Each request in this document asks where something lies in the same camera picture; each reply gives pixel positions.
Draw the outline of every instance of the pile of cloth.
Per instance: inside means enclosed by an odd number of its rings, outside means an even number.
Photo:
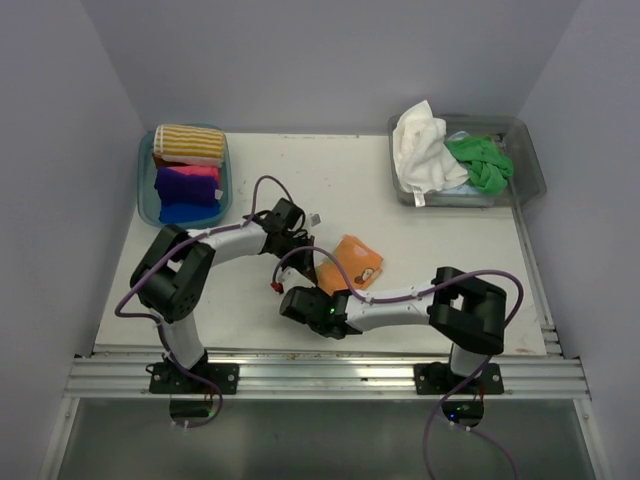
[[[153,140],[160,221],[188,223],[220,213],[224,133],[187,125],[160,125]]]
[[[458,132],[447,141],[447,124],[424,100],[407,110],[393,131],[393,161],[401,188],[424,206],[424,194],[498,195],[513,175],[513,162],[489,136]]]

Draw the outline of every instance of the pink cloth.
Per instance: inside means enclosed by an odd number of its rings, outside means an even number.
[[[201,175],[205,177],[213,177],[220,185],[220,169],[218,167],[201,167],[199,165],[188,165],[186,167],[166,167],[183,175]]]

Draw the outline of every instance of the white cloth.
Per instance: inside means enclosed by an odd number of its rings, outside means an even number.
[[[469,178],[444,146],[447,123],[434,118],[426,100],[411,107],[393,131],[393,161],[400,186],[417,196],[462,185]]]

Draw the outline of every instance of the green cloth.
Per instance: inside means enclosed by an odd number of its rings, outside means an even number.
[[[469,181],[482,193],[497,195],[513,175],[513,162],[500,153],[491,137],[465,137],[445,145],[460,163],[469,168]]]

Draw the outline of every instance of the cable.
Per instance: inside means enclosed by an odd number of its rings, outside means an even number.
[[[138,282],[136,282],[136,284],[131,288],[131,290],[129,290],[125,296],[122,298],[122,300],[120,300],[120,302],[118,302],[118,304],[116,305],[115,308],[115,315],[117,317],[120,318],[148,318],[150,320],[153,320],[154,323],[156,324],[156,326],[158,327],[158,336],[160,337],[160,343],[162,343],[162,346],[164,347],[165,351],[167,351],[169,353],[169,359],[173,362],[173,364],[176,366],[176,368],[180,371],[180,373],[182,373],[184,376],[189,377],[193,380],[196,380],[197,382],[200,382],[202,384],[204,384],[205,386],[209,387],[211,390],[213,390],[218,397],[220,397],[220,402],[218,403],[218,407],[216,408],[215,412],[210,415],[206,420],[202,421],[202,422],[196,422],[196,423],[185,423],[183,424],[183,426],[185,428],[197,428],[197,427],[203,427],[205,425],[208,425],[209,423],[211,423],[220,413],[220,410],[222,409],[222,404],[223,404],[223,399],[222,399],[222,392],[220,391],[220,388],[213,383],[212,381],[204,378],[204,377],[200,377],[199,375],[195,375],[193,373],[191,373],[188,369],[186,369],[176,358],[176,356],[173,354],[173,352],[171,351],[171,348],[169,347],[169,344],[167,343],[167,339],[164,335],[164,328],[162,326],[162,322],[160,321],[160,319],[158,317],[156,317],[155,315],[152,315],[150,313],[142,313],[142,312],[136,312],[136,313],[126,313],[123,312],[122,309],[124,308],[124,306],[129,303],[129,301],[133,298],[134,295],[136,295],[140,289],[142,288],[142,286],[149,280],[149,278],[151,278],[153,275],[155,275],[158,270],[160,270],[162,267],[164,267],[169,260],[176,254],[178,253],[180,250],[182,250],[185,247],[188,247],[189,245],[196,243],[204,238],[210,237],[211,235],[215,235],[218,233],[223,233],[223,232],[230,232],[233,230],[238,230],[241,229],[245,226],[247,226],[249,223],[251,223],[251,220],[254,218],[254,216],[256,215],[256,206],[258,203],[258,189],[260,187],[260,183],[262,183],[263,180],[268,179],[268,180],[272,180],[273,182],[277,183],[280,188],[282,188],[283,192],[285,193],[285,195],[287,196],[287,198],[289,199],[289,201],[291,203],[294,203],[293,198],[291,197],[291,194],[289,193],[289,191],[287,190],[287,188],[282,184],[282,182],[280,180],[278,180],[277,178],[271,176],[271,175],[262,175],[260,178],[258,178],[258,180],[256,180],[256,183],[253,187],[253,199],[251,202],[251,212],[249,213],[249,215],[247,216],[247,219],[243,222],[243,223],[238,223],[238,224],[233,224],[233,225],[226,225],[224,227],[217,227],[217,228],[213,228],[207,232],[203,232],[199,235],[196,235],[195,237],[191,237],[183,242],[180,242],[179,244],[177,244],[175,247],[173,247],[171,250],[169,250],[160,260],[158,260],[158,262],[149,269],[148,272],[146,272],[142,278],[140,278],[140,280],[138,280]]]
[[[280,261],[276,265],[276,268],[273,271],[272,281],[273,282],[277,282],[276,278],[278,276],[278,271],[280,270],[280,267],[282,266],[282,264],[291,255],[295,255],[296,253],[304,251],[304,250],[312,250],[312,251],[320,252],[323,255],[325,255],[326,257],[328,257],[334,263],[334,265],[338,268],[338,271],[342,275],[342,278],[344,279],[345,283],[347,284],[347,288],[349,289],[351,294],[355,298],[360,300],[361,302],[372,303],[372,304],[389,304],[389,303],[404,302],[404,301],[415,299],[415,297],[413,295],[402,295],[402,296],[398,296],[398,297],[389,297],[389,298],[367,298],[367,297],[361,295],[356,290],[356,288],[353,286],[353,284],[351,283],[351,280],[349,279],[349,276],[347,275],[347,272],[345,271],[344,267],[340,264],[338,259],[335,258],[331,253],[329,253],[325,249],[320,248],[320,247],[316,247],[315,245],[307,245],[307,246],[294,248],[290,252],[287,252],[285,255],[283,255],[283,257],[280,259]],[[508,278],[509,280],[511,280],[515,284],[515,286],[516,286],[516,288],[518,290],[518,297],[516,299],[516,303],[514,304],[513,308],[511,309],[511,312],[509,313],[509,315],[507,315],[507,318],[505,319],[505,322],[504,322],[504,326],[506,328],[509,325],[509,323],[511,323],[511,320],[513,320],[513,317],[515,317],[516,313],[520,309],[520,306],[522,305],[522,301],[524,299],[524,287],[522,286],[522,283],[520,282],[520,280],[518,280],[514,275],[510,274],[509,272],[504,272],[502,270],[486,269],[486,270],[476,270],[474,272],[469,272],[469,273],[463,273],[462,275],[458,275],[457,277],[454,277],[454,278],[449,279],[449,280],[447,280],[445,282],[442,282],[442,283],[440,283],[438,285],[434,285],[433,287],[429,287],[426,290],[422,290],[421,292],[418,292],[418,297],[422,297],[424,295],[430,295],[430,294],[435,293],[435,292],[437,292],[439,290],[447,288],[447,287],[449,287],[451,285],[455,285],[456,283],[461,282],[463,280],[467,280],[469,278],[475,278],[475,277],[478,277],[478,276],[481,276],[481,275],[497,275],[497,276],[500,276],[500,277]],[[438,414],[438,412],[440,411],[440,409],[442,408],[442,405],[452,395],[455,395],[457,392],[459,392],[461,389],[463,389],[469,383],[471,383],[471,381],[474,378],[476,378],[476,376],[478,374],[480,374],[480,372],[482,372],[482,370],[489,364],[490,360],[491,360],[491,357],[488,356],[478,366],[478,368],[476,368],[473,371],[473,373],[471,373],[468,377],[466,377],[464,380],[462,380],[458,385],[453,387],[451,389],[451,391],[449,391],[446,395],[444,395],[438,401],[438,403],[436,404],[436,407],[433,409],[433,411],[429,415],[429,418],[427,419],[427,424],[425,426],[424,433],[423,433],[423,436],[422,436],[422,449],[423,449],[423,456],[424,456],[425,466],[427,467],[427,471],[429,472],[429,475],[431,476],[432,480],[437,480],[435,472],[433,471],[433,467],[431,466],[431,460],[429,458],[429,446],[428,446],[429,433],[431,432],[431,426],[433,424],[433,420],[434,420],[435,416]],[[485,440],[488,440],[489,442],[493,443],[500,450],[502,450],[502,452],[505,454],[505,456],[509,460],[509,463],[511,464],[511,467],[513,469],[514,478],[516,480],[519,480],[520,479],[520,472],[517,469],[517,466],[515,464],[515,461],[513,460],[513,457],[511,457],[511,455],[497,441],[493,440],[486,433],[482,433],[482,432],[474,432],[474,433],[477,433],[479,436],[481,436]]]

